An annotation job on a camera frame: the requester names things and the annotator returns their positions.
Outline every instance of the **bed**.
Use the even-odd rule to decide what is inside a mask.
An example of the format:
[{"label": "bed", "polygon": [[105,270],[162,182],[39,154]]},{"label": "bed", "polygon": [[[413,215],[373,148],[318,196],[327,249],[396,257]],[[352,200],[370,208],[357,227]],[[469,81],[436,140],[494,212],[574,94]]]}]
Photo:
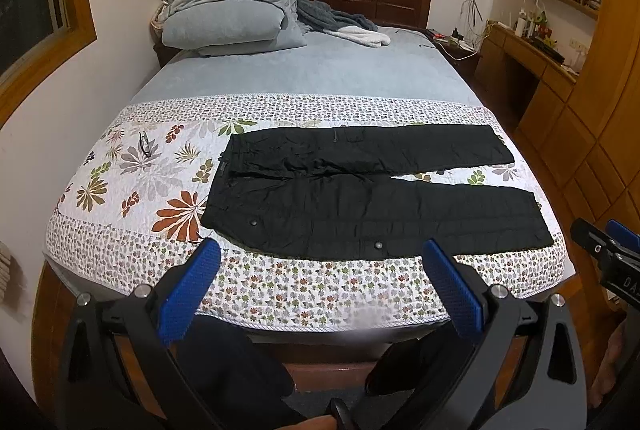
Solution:
[{"label": "bed", "polygon": [[[200,312],[254,331],[348,333],[407,330],[446,319],[420,258],[311,262],[244,249],[200,226],[230,135],[297,126],[489,124],[515,162],[408,175],[429,183],[532,191],[554,244],[517,253],[461,256],[487,283],[517,297],[575,273],[540,185],[493,114],[420,32],[430,0],[324,0],[361,12],[392,39],[367,48],[320,32],[306,47],[253,56],[181,52],[114,119],[60,197],[46,253],[63,283],[100,298],[156,283],[205,236],[223,250]],[[144,132],[152,157],[143,158]]]}]

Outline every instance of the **wall socket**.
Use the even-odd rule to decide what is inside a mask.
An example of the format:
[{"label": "wall socket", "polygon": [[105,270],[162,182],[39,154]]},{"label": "wall socket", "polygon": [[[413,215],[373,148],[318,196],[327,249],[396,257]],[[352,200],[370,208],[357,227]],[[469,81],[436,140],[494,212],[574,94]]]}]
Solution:
[{"label": "wall socket", "polygon": [[575,38],[571,38],[571,40],[569,40],[569,47],[574,48],[578,52],[586,52],[587,51],[587,47],[585,45],[582,45]]}]

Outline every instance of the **wooden floor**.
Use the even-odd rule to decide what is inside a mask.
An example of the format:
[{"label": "wooden floor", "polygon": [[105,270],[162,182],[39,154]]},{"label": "wooden floor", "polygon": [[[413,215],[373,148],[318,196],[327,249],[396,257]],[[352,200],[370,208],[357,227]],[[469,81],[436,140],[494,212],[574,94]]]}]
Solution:
[{"label": "wooden floor", "polygon": [[[485,103],[485,106],[491,108],[491,103]],[[546,166],[527,140],[515,129],[514,119],[508,115],[501,117],[498,110],[494,110],[494,113],[529,163],[564,231],[569,255],[577,270],[577,275],[564,283],[559,288],[559,292],[567,299],[571,310],[580,339],[587,381],[588,384],[591,384],[606,350],[609,335],[622,320],[623,313],[614,312],[607,305],[602,288],[598,284],[597,273],[591,258],[571,243],[568,230],[573,222],[573,216]],[[45,264],[33,315],[31,357],[36,400],[43,411],[50,416],[53,416],[54,413],[55,381],[60,351],[73,307],[73,296],[60,282],[53,270]],[[514,341],[497,381],[498,398],[504,394],[509,384],[522,347],[522,341]],[[124,361],[127,364],[131,363],[131,356],[127,355],[130,350],[127,350],[126,346],[120,346],[120,348],[121,352],[125,354]],[[340,363],[337,354],[333,354],[327,359],[323,357],[319,360],[322,363],[314,363],[313,350],[308,347],[306,349],[304,351],[307,353],[306,356],[301,356],[300,349],[290,354],[291,359],[287,359],[287,356],[283,356],[282,353],[279,356],[284,362],[291,362],[287,363],[287,368],[294,376],[296,384],[301,386],[303,390],[311,390],[313,386],[328,388],[330,386],[346,386],[353,382],[361,383],[372,366],[370,358],[364,359],[355,369],[350,372],[343,371],[340,375],[337,374],[337,371],[344,370],[344,366]],[[157,413],[158,407],[156,405],[154,408],[151,394],[145,393],[142,375],[137,374],[134,370],[129,370],[129,373],[143,402],[145,402],[145,406]],[[338,384],[332,383],[336,378]]]}]

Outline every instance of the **white bottle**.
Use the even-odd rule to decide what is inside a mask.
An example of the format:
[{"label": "white bottle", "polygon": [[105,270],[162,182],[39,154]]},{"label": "white bottle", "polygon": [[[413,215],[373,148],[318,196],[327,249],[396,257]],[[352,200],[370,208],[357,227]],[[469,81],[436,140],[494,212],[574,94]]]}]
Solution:
[{"label": "white bottle", "polygon": [[520,9],[520,15],[518,16],[518,25],[516,26],[516,36],[521,38],[524,34],[524,26],[527,24],[527,13],[524,9]]}]

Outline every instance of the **silver screw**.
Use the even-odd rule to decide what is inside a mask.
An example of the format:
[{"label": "silver screw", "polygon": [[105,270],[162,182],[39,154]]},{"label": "silver screw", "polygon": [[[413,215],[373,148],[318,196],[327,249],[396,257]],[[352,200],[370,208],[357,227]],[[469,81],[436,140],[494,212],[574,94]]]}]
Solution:
[{"label": "silver screw", "polygon": [[504,300],[509,296],[509,290],[501,284],[491,286],[491,294],[500,300]]},{"label": "silver screw", "polygon": [[551,301],[553,302],[553,305],[555,305],[556,307],[564,307],[564,304],[566,303],[564,301],[564,297],[562,295],[551,295]]},{"label": "silver screw", "polygon": [[151,294],[151,286],[149,284],[140,284],[133,289],[133,294],[136,298],[146,298]]},{"label": "silver screw", "polygon": [[80,293],[76,298],[76,303],[84,307],[91,301],[91,295],[89,293]]}]

